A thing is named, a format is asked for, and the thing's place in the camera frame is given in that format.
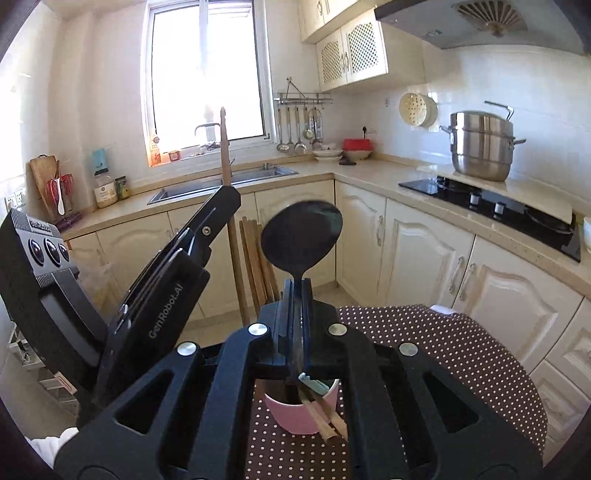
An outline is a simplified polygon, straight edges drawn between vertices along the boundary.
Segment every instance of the glass jar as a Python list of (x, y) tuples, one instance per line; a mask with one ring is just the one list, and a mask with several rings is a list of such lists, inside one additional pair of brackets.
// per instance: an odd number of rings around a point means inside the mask
[(95, 173), (96, 206), (105, 208), (117, 203), (117, 189), (114, 180), (109, 176), (109, 170), (104, 168)]

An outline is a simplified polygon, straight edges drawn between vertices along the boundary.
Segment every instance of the countertop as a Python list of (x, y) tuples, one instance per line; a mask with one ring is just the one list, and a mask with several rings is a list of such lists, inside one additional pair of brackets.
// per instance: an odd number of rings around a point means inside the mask
[[(582, 262), (578, 264), (560, 252), (501, 223), (398, 186), (403, 181), (433, 177), (432, 171), (424, 171), (421, 167), (417, 169), (417, 167), (383, 160), (363, 160), (353, 167), (341, 166), (334, 161), (306, 161), (290, 163), (288, 166), (298, 174), (253, 181), (241, 185), (237, 189), (240, 193), (247, 194), (321, 180), (334, 179), (348, 183), (409, 207), (417, 208), (489, 240), (548, 272), (581, 295), (591, 298), (591, 254), (587, 252), (584, 245), (582, 246)], [(91, 213), (73, 228), (63, 232), (63, 237), (65, 240), (70, 240), (120, 223), (196, 205), (203, 203), (211, 195), (211, 191), (208, 191), (206, 194), (197, 194), (184, 197), (181, 200), (168, 200), (148, 206), (148, 202), (156, 192), (158, 190), (134, 195), (104, 210)]]

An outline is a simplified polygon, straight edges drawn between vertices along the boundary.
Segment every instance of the stainless steel sink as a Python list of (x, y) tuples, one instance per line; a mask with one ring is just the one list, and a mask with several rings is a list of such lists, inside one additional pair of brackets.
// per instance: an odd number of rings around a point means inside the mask
[[(274, 179), (277, 177), (285, 177), (288, 175), (297, 175), (297, 172), (290, 168), (280, 167), (278, 165), (264, 165), (258, 168), (249, 168), (248, 170), (240, 170), (232, 173), (232, 185), (238, 185), (255, 180)], [(181, 198), (188, 195), (203, 192), (204, 190), (217, 189), (222, 186), (222, 176), (214, 175), (212, 177), (205, 177), (203, 179), (186, 181), (170, 187), (165, 187), (160, 190), (154, 198), (152, 198), (148, 205)]]

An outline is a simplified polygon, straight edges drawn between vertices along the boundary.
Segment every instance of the wooden cutting board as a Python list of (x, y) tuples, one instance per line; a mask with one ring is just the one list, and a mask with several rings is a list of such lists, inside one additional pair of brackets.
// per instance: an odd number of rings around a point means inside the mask
[(35, 184), (37, 185), (37, 190), (39, 190), (41, 200), (43, 200), (43, 205), (45, 205), (48, 215), (54, 219), (55, 208), (53, 208), (53, 199), (47, 198), (46, 184), (56, 176), (57, 160), (54, 156), (38, 157), (33, 158), (30, 161), (30, 164), (33, 178), (35, 178)]

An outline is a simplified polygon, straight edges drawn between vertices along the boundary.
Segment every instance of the white plate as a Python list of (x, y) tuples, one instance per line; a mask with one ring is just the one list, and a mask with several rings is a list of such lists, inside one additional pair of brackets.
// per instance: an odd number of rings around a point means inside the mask
[(314, 150), (316, 157), (335, 158), (343, 153), (342, 150)]
[(339, 155), (338, 157), (316, 157), (316, 160), (318, 161), (329, 161), (329, 160), (340, 160), (341, 158), (343, 158), (343, 155)]

